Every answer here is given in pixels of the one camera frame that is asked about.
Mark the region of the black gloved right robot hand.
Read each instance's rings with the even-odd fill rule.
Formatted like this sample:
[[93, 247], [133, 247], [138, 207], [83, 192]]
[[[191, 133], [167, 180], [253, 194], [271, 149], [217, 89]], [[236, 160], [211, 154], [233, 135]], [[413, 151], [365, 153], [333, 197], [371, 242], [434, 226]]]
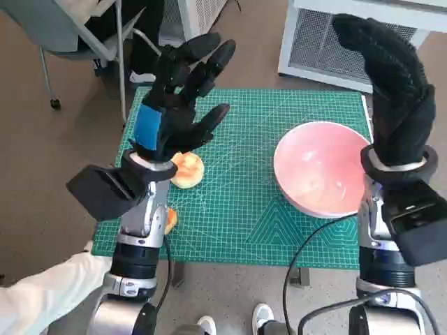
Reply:
[[415, 47], [372, 18], [333, 17], [339, 44], [364, 59], [373, 87], [373, 147], [386, 166], [419, 163], [436, 116], [435, 88]]

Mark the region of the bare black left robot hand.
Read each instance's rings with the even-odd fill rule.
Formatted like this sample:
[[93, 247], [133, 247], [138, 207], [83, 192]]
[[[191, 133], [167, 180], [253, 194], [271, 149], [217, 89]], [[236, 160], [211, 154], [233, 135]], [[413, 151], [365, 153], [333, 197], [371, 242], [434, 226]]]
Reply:
[[236, 42], [218, 33], [197, 36], [178, 47], [161, 49], [156, 80], [143, 98], [134, 123], [133, 147], [147, 161], [166, 162], [177, 152], [193, 151], [213, 139], [230, 105], [221, 103], [196, 121], [196, 101], [215, 87], [232, 59]]

